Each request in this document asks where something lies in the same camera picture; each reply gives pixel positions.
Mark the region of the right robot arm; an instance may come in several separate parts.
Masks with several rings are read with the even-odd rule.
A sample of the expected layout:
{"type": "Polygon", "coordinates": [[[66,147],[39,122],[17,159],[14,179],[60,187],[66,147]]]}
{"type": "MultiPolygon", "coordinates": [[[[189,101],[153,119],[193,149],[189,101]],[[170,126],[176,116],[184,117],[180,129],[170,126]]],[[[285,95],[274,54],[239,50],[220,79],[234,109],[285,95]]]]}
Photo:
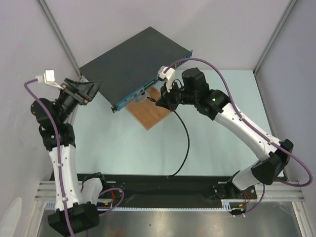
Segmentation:
{"type": "Polygon", "coordinates": [[[187,69],[182,73],[183,86],[178,86],[175,70],[163,66],[158,79],[164,82],[160,89],[161,97],[157,106],[174,111],[179,104],[194,105],[197,111],[226,127],[245,143],[256,155],[258,161],[252,166],[238,171],[229,180],[227,192],[232,198],[239,198],[245,190],[255,184],[271,185],[289,162],[289,152],[293,143],[267,134],[247,118],[233,104],[227,94],[210,89],[205,75],[198,68],[187,69]]]}

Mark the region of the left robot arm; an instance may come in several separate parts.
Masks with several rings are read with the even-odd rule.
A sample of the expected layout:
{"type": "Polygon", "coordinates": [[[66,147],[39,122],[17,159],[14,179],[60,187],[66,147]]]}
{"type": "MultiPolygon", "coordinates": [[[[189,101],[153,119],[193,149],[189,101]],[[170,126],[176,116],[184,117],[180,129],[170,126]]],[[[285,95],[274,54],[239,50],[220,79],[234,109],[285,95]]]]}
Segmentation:
{"type": "Polygon", "coordinates": [[[78,105],[91,102],[102,86],[101,81],[79,82],[65,79],[54,101],[38,98],[24,84],[34,98],[31,113],[39,123],[39,133],[49,153],[56,187],[55,212],[48,217],[50,227],[64,237],[99,225],[96,203],[107,195],[109,186],[98,172],[86,176],[79,185],[76,171],[76,143],[73,126],[66,122],[78,105]]]}

